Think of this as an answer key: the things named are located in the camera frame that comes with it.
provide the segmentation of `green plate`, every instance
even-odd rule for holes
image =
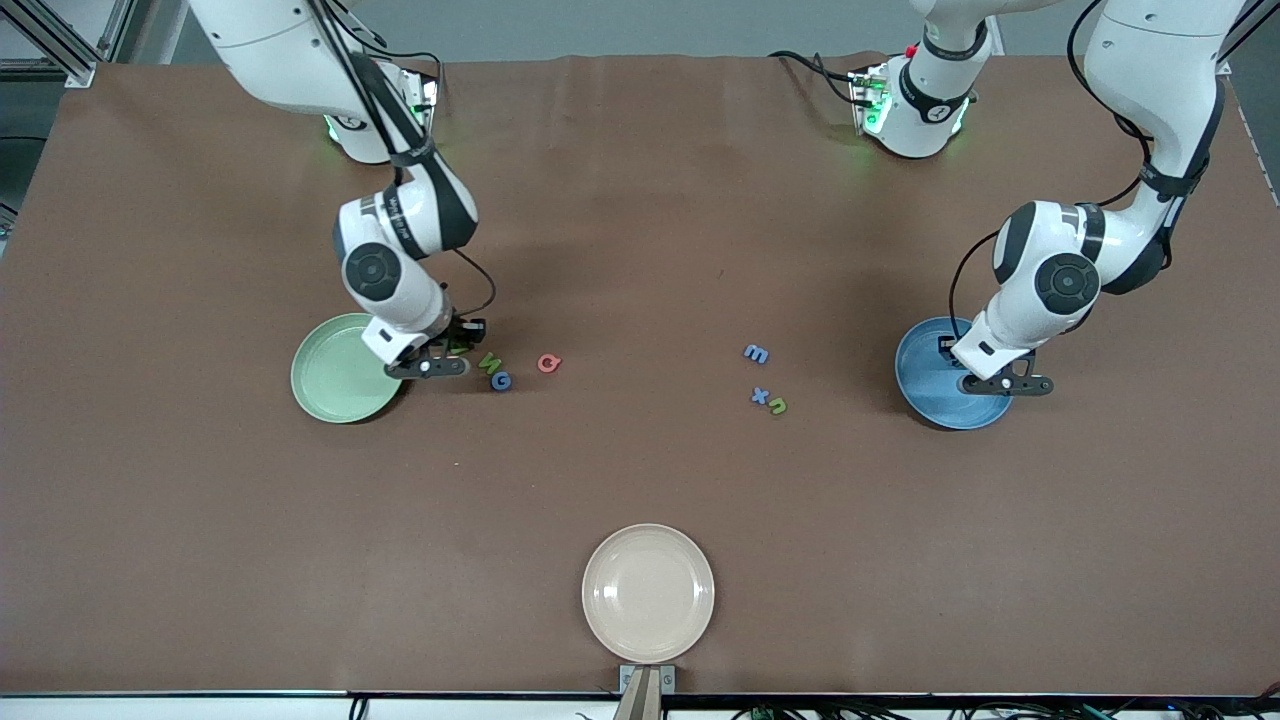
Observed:
[[[325,423],[355,423],[390,402],[401,382],[388,378],[383,363],[360,334],[372,315],[351,313],[325,320],[293,355],[293,397]]]

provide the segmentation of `black band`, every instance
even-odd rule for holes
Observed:
[[[1080,247],[1080,255],[1097,263],[1102,252],[1102,238],[1107,233],[1106,215],[1094,202],[1080,202],[1078,208],[1084,210],[1084,245]]]
[[[426,136],[417,147],[390,155],[390,161],[397,168],[408,168],[410,165],[425,164],[433,155],[435,155],[435,138]]]
[[[936,126],[938,123],[947,122],[956,110],[964,105],[964,101],[969,97],[969,91],[966,90],[964,95],[959,97],[952,97],[950,100],[941,100],[925,94],[923,90],[911,82],[911,63],[902,65],[902,74],[899,76],[899,86],[902,88],[902,100],[915,108],[920,113],[920,120]]]
[[[404,219],[404,209],[401,206],[399,201],[399,188],[394,184],[388,186],[383,191],[383,208],[387,210],[387,222],[392,225],[392,232],[396,233],[396,240],[401,242],[401,247],[404,254],[415,260],[425,260],[426,252],[417,245],[417,238],[413,237],[413,231],[408,227],[408,220]]]
[[[1199,184],[1201,177],[1204,174],[1204,168],[1208,167],[1208,159],[1201,164],[1196,172],[1185,178],[1175,178],[1172,176],[1166,176],[1157,170],[1151,163],[1143,163],[1142,169],[1138,170],[1138,177],[1142,182],[1147,184],[1151,190],[1155,190],[1160,195],[1161,202],[1169,202],[1174,197],[1187,197],[1196,191],[1196,186]]]
[[[938,47],[937,45],[934,45],[933,41],[929,40],[928,28],[924,29],[924,37],[920,40],[920,44],[924,45],[924,49],[929,53],[929,55],[933,55],[934,58],[942,60],[951,60],[952,63],[960,63],[968,60],[969,58],[973,58],[974,55],[978,54],[979,50],[982,50],[982,44],[987,41],[986,20],[978,23],[978,29],[975,32],[978,35],[978,38],[973,41],[973,46],[970,46],[968,50],[961,50],[959,53],[956,53],[955,50],[947,50],[946,47]]]
[[[1005,233],[1005,252],[1000,258],[1000,265],[996,265],[996,282],[1000,284],[1005,284],[1005,281],[1014,277],[1014,270],[1018,269],[1018,264],[1023,260],[1023,252],[1027,251],[1027,238],[1032,234],[1033,224],[1036,224],[1034,202],[1023,204],[1005,220],[1005,227],[1001,228]]]
[[[396,92],[388,86],[387,76],[383,74],[383,69],[378,67],[378,63],[369,59],[367,55],[352,54],[351,64],[356,70],[356,76],[360,78],[361,83],[374,96],[374,100],[381,105],[383,111],[390,118],[392,124],[399,131],[401,137],[404,142],[413,145],[417,140],[421,142],[422,128],[408,113],[403,111],[403,101],[397,97]]]
[[[435,188],[435,210],[440,218],[440,249],[457,250],[471,241],[471,236],[476,232],[476,222],[444,174],[444,156],[424,163],[422,168]]]

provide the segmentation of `metal bracket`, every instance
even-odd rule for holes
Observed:
[[[84,70],[79,74],[67,76],[67,82],[63,83],[63,87],[68,90],[87,90],[91,85],[93,85],[93,76],[96,74],[97,74],[97,63],[90,63],[88,70]]]
[[[425,380],[426,378],[449,378],[471,372],[466,357],[445,355],[442,357],[420,356],[399,365],[383,368],[388,378],[398,380]]]
[[[675,694],[676,692],[676,666],[675,665],[618,665],[618,692],[627,692],[627,683],[636,670],[653,667],[658,670],[658,682],[662,694]]]
[[[618,710],[613,720],[658,720],[662,696],[676,692],[675,665],[618,666]]]
[[[1024,365],[1021,373],[1014,372],[1014,365]],[[1053,380],[1036,374],[1036,351],[1014,360],[986,380],[977,375],[965,375],[960,389],[968,395],[998,395],[1006,397],[1038,397],[1053,392]]]
[[[13,232],[13,225],[17,222],[17,214],[10,213],[6,206],[0,206],[0,242],[9,240],[9,234]]]
[[[18,32],[67,73],[67,87],[84,88],[93,83],[95,65],[104,60],[102,54],[44,0],[0,0],[0,17],[8,18]]]

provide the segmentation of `gray floor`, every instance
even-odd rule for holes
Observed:
[[[157,19],[141,40],[146,61],[216,63],[196,22],[177,0],[151,0]],[[1068,0],[998,20],[1010,55],[1056,55],[1088,0]],[[562,55],[765,55],[791,49],[827,55],[899,51],[919,38],[906,0],[367,0],[357,14],[393,49],[431,50],[445,61],[539,60]],[[1083,50],[1087,31],[1078,47]],[[1280,168],[1280,19],[1233,58],[1233,83],[1262,158]],[[61,97],[58,83],[0,83],[0,135],[45,135]],[[40,147],[0,143],[0,200],[20,206]]]

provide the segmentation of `plate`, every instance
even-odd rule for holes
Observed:
[[[956,318],[963,336],[973,327],[964,318]],[[952,430],[975,430],[998,420],[1012,397],[1001,395],[969,395],[960,391],[960,380],[969,370],[947,363],[938,352],[938,338],[950,336],[950,318],[931,318],[902,336],[897,346],[893,373],[902,397],[931,423]]]
[[[325,423],[355,423],[390,402],[401,382],[388,378],[383,361],[361,333],[372,315],[338,315],[311,331],[293,355],[293,397],[312,418]]]
[[[582,611],[614,655],[655,665],[694,647],[712,619],[716,582],[694,541],[666,525],[623,528],[582,574]]]

